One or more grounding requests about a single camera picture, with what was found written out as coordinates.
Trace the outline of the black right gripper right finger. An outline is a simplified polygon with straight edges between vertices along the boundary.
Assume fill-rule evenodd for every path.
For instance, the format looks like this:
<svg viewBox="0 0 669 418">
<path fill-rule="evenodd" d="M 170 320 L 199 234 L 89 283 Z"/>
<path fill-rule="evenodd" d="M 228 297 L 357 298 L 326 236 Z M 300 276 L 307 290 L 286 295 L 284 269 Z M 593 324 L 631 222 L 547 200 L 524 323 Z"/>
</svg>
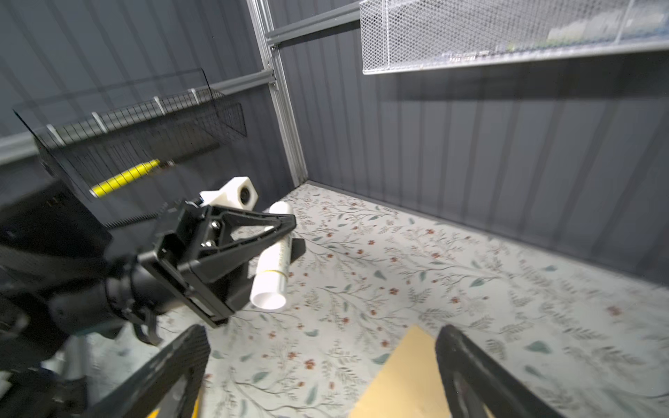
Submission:
<svg viewBox="0 0 669 418">
<path fill-rule="evenodd" d="M 442 327 L 435 352 L 453 417 L 561 416 L 456 327 Z"/>
</svg>

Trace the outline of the manila paper envelope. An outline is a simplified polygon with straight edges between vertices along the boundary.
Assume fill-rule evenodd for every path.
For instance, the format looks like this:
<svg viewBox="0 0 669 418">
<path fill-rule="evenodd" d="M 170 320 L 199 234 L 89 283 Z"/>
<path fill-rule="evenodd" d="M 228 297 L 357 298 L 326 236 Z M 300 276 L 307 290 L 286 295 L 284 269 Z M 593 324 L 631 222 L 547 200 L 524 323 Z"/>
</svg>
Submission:
<svg viewBox="0 0 669 418">
<path fill-rule="evenodd" d="M 435 346 L 431 334 L 410 327 L 349 415 L 450 417 Z"/>
</svg>

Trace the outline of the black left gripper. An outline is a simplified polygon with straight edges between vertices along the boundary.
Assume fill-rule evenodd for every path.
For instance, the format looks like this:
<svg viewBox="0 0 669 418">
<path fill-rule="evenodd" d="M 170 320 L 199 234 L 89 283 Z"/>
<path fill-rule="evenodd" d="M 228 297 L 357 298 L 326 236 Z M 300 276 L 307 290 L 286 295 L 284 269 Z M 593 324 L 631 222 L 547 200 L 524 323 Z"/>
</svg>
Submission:
<svg viewBox="0 0 669 418">
<path fill-rule="evenodd" d="M 159 214 L 150 249 L 108 261 L 111 235 L 64 183 L 11 200 L 1 207 L 1 362 L 33 366 L 73 335 L 126 323 L 156 346 L 156 319 L 179 306 L 212 327 L 248 303 L 281 310 L 291 263 L 306 253 L 289 237 L 296 226 L 293 214 L 182 201 Z"/>
</svg>

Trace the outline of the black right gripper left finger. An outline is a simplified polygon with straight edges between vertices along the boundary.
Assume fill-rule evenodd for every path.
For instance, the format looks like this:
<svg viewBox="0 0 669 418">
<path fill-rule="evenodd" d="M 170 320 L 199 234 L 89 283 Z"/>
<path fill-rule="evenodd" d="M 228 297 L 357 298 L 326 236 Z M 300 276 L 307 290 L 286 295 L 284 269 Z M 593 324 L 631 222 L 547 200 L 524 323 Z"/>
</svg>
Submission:
<svg viewBox="0 0 669 418">
<path fill-rule="evenodd" d="M 211 348 L 207 331 L 193 325 L 135 372 L 83 417 L 148 417 L 180 380 L 185 381 L 175 417 L 195 412 Z"/>
</svg>

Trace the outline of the white glue stick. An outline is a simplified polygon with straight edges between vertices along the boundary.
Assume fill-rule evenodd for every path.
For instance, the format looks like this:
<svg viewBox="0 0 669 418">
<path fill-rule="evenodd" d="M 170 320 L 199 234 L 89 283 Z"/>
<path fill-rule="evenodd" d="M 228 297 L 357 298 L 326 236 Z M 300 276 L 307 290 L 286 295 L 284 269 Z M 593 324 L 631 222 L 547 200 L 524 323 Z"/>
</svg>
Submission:
<svg viewBox="0 0 669 418">
<path fill-rule="evenodd" d="M 250 294 L 256 308 L 276 311 L 286 306 L 292 240 L 292 233 L 288 233 L 261 253 Z"/>
</svg>

